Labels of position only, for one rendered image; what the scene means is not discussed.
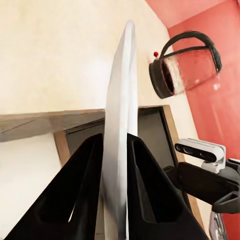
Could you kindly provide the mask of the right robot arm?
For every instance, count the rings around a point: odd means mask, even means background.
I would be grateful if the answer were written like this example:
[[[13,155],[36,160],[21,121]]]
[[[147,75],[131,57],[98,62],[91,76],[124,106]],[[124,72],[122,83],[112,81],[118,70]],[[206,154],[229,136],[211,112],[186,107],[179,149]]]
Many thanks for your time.
[[[240,214],[240,160],[226,160],[226,147],[195,138],[181,138],[177,152],[204,160],[201,167],[179,162],[163,171],[173,186],[211,205],[220,214]]]

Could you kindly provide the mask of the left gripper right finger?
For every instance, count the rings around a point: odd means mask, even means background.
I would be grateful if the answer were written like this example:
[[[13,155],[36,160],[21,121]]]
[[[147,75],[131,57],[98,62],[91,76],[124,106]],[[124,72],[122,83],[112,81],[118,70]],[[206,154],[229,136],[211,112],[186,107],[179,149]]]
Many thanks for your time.
[[[129,240],[210,240],[145,142],[127,133]],[[156,223],[145,220],[139,168]]]

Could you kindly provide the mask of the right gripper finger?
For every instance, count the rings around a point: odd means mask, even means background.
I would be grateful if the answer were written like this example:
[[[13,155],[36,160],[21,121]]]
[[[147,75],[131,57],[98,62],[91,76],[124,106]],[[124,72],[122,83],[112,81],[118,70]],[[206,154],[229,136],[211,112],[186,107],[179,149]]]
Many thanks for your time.
[[[192,188],[189,188],[179,182],[177,182],[177,177],[178,177],[178,173],[177,173],[177,168],[173,167],[173,166],[168,166],[163,168],[163,171],[165,172],[165,174],[168,176],[168,178],[170,179],[170,181],[172,182],[173,186],[179,190],[184,189],[196,196],[202,197],[202,193],[199,191],[196,191]]]
[[[232,189],[232,192],[227,193],[221,199],[211,204],[211,211],[220,214],[240,214],[240,186],[212,175],[205,174],[204,177]]]

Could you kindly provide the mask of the electric kettle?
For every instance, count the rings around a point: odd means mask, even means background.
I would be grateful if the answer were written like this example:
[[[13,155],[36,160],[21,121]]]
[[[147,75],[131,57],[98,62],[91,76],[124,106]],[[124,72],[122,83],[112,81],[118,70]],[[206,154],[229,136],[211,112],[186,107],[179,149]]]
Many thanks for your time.
[[[165,55],[174,43],[188,38],[197,38],[205,46],[187,47]],[[218,78],[222,68],[222,56],[212,40],[200,31],[187,31],[166,43],[160,57],[149,65],[149,75],[156,94],[163,100]]]

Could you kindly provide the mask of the saucer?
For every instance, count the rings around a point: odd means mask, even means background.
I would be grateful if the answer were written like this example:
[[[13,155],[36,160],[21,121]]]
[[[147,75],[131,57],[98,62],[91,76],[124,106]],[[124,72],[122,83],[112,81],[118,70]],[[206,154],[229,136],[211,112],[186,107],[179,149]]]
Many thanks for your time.
[[[105,240],[129,240],[127,133],[138,136],[137,49],[127,20],[113,59],[106,95],[102,183]]]

